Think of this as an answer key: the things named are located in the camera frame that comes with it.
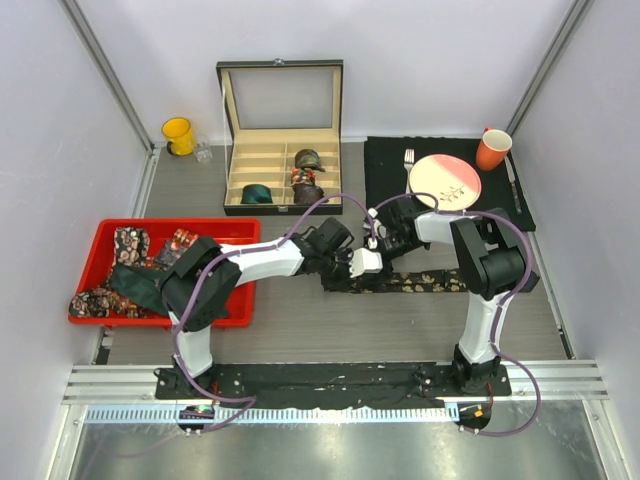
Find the black gold leaf tie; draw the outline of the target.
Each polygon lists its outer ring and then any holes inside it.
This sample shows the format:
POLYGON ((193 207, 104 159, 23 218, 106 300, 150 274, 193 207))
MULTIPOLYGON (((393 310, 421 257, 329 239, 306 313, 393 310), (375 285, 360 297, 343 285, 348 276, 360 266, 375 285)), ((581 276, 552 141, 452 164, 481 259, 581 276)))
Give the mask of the black gold leaf tie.
POLYGON ((375 293, 464 293, 469 289, 458 269, 435 269, 421 272, 383 270, 342 281, 323 280, 325 292, 351 294, 375 293))

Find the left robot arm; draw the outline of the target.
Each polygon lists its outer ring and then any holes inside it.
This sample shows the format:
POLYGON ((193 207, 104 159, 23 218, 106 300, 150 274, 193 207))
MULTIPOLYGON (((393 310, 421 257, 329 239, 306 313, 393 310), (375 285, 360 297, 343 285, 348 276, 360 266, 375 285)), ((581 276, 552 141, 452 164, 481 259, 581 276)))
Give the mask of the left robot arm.
POLYGON ((169 268, 159 291, 172 324, 178 386, 190 398, 205 397, 213 385, 210 336, 233 290, 272 277, 318 274, 323 280, 351 277, 353 235, 330 217, 303 232, 292 229, 275 240, 247 245, 195 241, 169 268))

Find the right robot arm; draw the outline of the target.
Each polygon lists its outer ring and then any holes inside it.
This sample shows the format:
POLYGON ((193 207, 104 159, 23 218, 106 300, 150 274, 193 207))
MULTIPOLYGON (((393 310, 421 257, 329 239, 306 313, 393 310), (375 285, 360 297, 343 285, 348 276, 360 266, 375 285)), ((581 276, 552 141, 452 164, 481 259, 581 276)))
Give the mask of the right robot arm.
POLYGON ((376 211, 386 229, 379 247, 389 259, 431 243, 454 248, 469 306, 454 347, 451 380, 465 395, 484 390, 499 376, 500 335, 508 307, 531 278, 533 254, 526 236, 502 208, 424 210, 405 193, 382 201, 376 211))

